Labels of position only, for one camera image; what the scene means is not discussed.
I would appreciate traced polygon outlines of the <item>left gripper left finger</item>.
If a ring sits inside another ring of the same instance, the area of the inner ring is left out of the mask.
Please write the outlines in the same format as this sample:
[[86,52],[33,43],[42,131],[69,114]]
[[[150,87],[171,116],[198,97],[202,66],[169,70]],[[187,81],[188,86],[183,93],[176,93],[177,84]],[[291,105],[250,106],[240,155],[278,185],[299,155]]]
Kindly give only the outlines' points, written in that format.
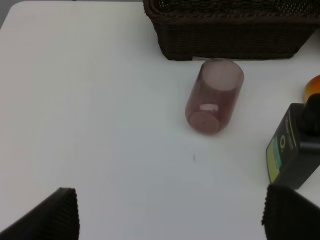
[[0,233],[2,240],[78,240],[80,219],[74,188],[60,187]]

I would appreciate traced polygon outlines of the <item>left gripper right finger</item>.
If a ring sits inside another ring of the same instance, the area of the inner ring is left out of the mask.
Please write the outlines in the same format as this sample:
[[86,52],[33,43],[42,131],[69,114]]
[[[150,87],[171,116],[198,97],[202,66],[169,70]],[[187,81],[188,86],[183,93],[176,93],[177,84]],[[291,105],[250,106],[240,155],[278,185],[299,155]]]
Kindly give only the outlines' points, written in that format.
[[320,208],[289,187],[270,184],[261,224],[268,240],[318,240]]

